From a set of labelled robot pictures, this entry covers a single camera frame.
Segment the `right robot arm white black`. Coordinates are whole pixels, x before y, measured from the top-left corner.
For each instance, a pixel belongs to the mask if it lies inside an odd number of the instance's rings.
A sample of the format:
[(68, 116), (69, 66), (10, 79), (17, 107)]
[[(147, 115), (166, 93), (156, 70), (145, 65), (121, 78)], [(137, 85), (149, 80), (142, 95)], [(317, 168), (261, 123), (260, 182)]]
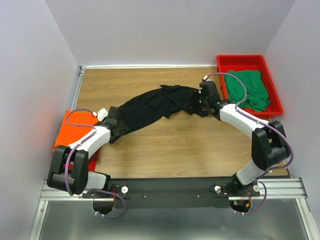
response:
[(236, 196), (243, 195), (256, 180), (274, 170), (276, 165), (294, 157), (279, 121), (268, 122), (241, 110), (227, 99), (221, 100), (216, 84), (211, 80), (203, 80), (199, 90), (199, 105), (209, 116), (234, 126), (251, 139), (251, 159), (226, 184), (228, 192)]

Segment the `black t shirt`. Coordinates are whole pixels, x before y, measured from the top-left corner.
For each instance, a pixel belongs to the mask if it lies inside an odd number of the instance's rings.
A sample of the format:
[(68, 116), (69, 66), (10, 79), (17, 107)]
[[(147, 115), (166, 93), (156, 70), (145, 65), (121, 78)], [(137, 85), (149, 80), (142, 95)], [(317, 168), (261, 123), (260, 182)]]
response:
[(160, 88), (140, 94), (119, 108), (123, 110), (122, 132), (110, 141), (116, 142), (123, 135), (145, 128), (162, 117), (170, 118), (180, 111), (200, 117), (208, 113), (200, 107), (200, 94), (196, 88), (181, 85), (161, 85)]

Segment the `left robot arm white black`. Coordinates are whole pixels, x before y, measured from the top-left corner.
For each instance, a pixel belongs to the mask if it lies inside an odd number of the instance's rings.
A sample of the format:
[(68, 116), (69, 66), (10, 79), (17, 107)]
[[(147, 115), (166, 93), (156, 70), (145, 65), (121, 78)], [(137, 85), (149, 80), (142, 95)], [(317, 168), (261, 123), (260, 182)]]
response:
[[(86, 114), (94, 120), (70, 121), (76, 112)], [(77, 134), (77, 139), (70, 144), (60, 144), (53, 152), (50, 169), (47, 176), (47, 186), (67, 192), (69, 195), (80, 195), (84, 191), (94, 191), (99, 197), (107, 197), (112, 190), (111, 177), (89, 169), (90, 158), (105, 144), (113, 144), (127, 130), (124, 123), (124, 110), (112, 106), (94, 112), (79, 108), (69, 112), (65, 123), (71, 126), (68, 135), (76, 130), (86, 128), (87, 131)]]

